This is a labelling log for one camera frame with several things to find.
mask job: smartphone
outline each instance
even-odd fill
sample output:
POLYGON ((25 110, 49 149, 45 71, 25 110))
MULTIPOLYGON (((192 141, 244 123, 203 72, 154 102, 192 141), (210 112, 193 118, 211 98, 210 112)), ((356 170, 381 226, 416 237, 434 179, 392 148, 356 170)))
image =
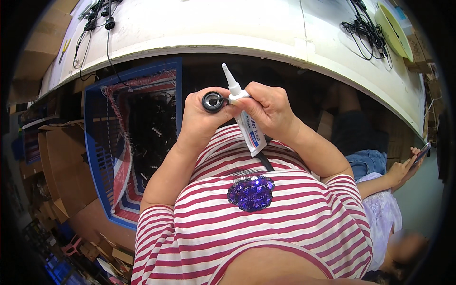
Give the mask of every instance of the smartphone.
POLYGON ((430 151, 430 143, 428 142, 423 148, 421 149, 420 153, 416 156, 415 162, 413 165, 417 164, 420 159, 425 156, 430 151))

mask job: lavender lace dress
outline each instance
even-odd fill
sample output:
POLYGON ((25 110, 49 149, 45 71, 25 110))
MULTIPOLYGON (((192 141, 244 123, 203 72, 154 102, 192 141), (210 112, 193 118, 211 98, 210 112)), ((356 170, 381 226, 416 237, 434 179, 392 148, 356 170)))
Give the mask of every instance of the lavender lace dress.
MULTIPOLYGON (((372 172, 361 177, 357 183, 382 176, 372 172)), ((363 200, 364 211, 371 229, 372 238, 372 263, 368 271, 376 271, 385 258, 389 233, 394 225, 394 232, 402 229, 402 216, 396 198, 391 194, 391 189, 377 192, 363 200)))

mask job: black ring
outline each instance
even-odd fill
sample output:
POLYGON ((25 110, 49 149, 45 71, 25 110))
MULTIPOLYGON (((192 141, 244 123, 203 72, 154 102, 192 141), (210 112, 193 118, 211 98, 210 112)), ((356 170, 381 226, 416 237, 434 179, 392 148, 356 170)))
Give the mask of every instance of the black ring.
POLYGON ((201 99, 203 108, 209 113, 217 113, 223 108, 225 98, 215 91, 207 92, 201 99))

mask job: yellow bowl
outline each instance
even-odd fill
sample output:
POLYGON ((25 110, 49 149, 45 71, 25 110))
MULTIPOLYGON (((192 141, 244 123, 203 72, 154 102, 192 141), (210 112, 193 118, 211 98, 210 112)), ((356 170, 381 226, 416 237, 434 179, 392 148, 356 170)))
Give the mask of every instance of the yellow bowl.
POLYGON ((378 2, 375 21, 382 26, 383 36, 391 49, 399 56, 413 62, 413 53, 404 30, 385 5, 378 2))

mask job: yellow pliers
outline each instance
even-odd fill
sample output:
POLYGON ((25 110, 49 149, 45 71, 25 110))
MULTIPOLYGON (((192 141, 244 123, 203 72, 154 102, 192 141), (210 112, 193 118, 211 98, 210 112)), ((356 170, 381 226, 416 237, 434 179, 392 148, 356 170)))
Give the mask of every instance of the yellow pliers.
POLYGON ((71 39, 66 40, 65 43, 63 44, 63 52, 62 55, 60 56, 60 60, 58 61, 58 64, 62 62, 63 54, 67 51, 68 46, 70 45, 71 39))

